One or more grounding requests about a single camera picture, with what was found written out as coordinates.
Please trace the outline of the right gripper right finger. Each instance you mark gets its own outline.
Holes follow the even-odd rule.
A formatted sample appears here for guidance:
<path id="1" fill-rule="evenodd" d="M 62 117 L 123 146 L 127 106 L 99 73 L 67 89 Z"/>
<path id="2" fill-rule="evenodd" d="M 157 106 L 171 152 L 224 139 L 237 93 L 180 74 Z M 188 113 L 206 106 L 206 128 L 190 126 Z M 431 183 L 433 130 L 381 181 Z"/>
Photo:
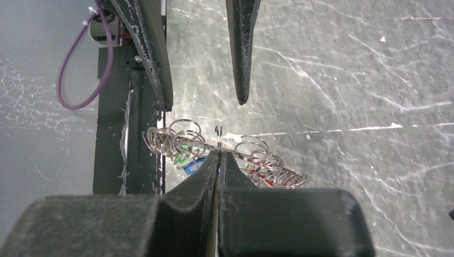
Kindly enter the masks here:
<path id="1" fill-rule="evenodd" d="M 356 198 L 338 188 L 265 189 L 223 152 L 219 174 L 220 256 L 374 256 Z"/>

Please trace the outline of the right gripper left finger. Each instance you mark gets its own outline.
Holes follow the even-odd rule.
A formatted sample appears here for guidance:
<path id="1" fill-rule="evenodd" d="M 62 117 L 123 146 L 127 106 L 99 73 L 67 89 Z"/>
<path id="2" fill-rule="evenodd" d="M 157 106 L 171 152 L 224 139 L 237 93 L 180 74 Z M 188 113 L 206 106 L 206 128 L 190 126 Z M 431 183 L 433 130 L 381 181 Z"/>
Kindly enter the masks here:
<path id="1" fill-rule="evenodd" d="M 61 195 L 31 203 L 1 256 L 214 256 L 218 156 L 164 195 Z"/>

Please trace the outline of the metal keyring with keys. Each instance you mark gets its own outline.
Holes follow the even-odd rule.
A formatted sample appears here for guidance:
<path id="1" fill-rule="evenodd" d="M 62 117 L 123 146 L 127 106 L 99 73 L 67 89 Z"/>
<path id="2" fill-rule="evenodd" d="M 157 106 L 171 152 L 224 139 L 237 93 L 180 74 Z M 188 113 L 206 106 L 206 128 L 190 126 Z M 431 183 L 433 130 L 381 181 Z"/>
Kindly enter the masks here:
<path id="1" fill-rule="evenodd" d="M 202 135 L 201 126 L 192 119 L 177 119 L 169 126 L 149 127 L 142 132 L 145 145 L 151 153 L 168 158 L 180 157 L 180 168 L 198 157 L 216 152 L 221 160 L 223 152 L 231 153 L 235 161 L 245 164 L 240 173 L 259 188 L 297 189 L 309 182 L 301 169 L 289 169 L 282 158 L 273 153 L 268 144 L 257 135 L 240 135 L 232 148 L 223 146 L 221 126 L 215 127 L 216 141 L 209 142 Z"/>

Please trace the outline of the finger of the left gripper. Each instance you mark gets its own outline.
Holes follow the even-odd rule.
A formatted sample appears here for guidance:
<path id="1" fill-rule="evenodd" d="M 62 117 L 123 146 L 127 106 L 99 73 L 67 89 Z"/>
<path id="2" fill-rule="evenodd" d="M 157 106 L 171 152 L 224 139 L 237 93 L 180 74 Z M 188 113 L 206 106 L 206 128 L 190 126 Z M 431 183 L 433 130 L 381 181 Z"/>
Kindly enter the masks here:
<path id="1" fill-rule="evenodd" d="M 162 1 L 112 0 L 125 24 L 155 92 L 160 107 L 171 112 L 173 84 L 162 16 Z"/>
<path id="2" fill-rule="evenodd" d="M 226 13 L 237 100 L 246 104 L 252 67 L 253 37 L 260 0 L 226 0 Z"/>

